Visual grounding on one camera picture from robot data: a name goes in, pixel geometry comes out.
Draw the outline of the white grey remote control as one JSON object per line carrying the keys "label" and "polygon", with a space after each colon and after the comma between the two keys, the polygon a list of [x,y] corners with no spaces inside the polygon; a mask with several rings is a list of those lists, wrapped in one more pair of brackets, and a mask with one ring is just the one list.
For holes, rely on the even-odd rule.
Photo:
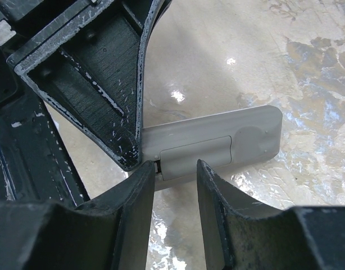
{"label": "white grey remote control", "polygon": [[143,128],[142,158],[155,164],[155,189],[195,179],[197,161],[239,169],[274,158],[283,114],[258,106]]}

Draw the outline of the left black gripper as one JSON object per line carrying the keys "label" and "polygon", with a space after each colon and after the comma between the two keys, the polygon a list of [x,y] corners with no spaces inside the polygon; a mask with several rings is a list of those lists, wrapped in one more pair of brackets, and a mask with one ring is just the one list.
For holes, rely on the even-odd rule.
{"label": "left black gripper", "polygon": [[113,99],[93,77],[78,51],[97,43],[93,21],[112,1],[0,1],[0,48],[9,55],[20,95],[34,93],[44,103],[59,106],[58,99],[41,90],[28,77],[47,77],[68,62],[88,82],[94,98],[113,107]]}

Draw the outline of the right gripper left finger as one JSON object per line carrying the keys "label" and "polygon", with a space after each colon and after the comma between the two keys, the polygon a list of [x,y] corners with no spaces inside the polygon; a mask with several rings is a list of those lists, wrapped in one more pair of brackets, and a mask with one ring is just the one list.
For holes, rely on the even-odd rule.
{"label": "right gripper left finger", "polygon": [[75,209],[0,201],[0,269],[145,269],[155,166]]}

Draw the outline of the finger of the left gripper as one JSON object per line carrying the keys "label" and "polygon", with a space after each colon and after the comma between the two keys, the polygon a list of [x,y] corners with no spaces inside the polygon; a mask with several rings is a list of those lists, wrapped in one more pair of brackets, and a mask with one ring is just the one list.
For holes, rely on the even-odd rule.
{"label": "finger of the left gripper", "polygon": [[7,62],[129,172],[142,161],[146,49],[164,1],[7,1],[23,39]]}

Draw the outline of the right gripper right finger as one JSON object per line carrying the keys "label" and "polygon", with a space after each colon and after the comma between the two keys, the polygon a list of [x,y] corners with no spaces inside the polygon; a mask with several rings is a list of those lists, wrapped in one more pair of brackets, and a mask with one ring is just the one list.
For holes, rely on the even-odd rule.
{"label": "right gripper right finger", "polygon": [[345,269],[345,206],[264,204],[197,162],[207,269]]}

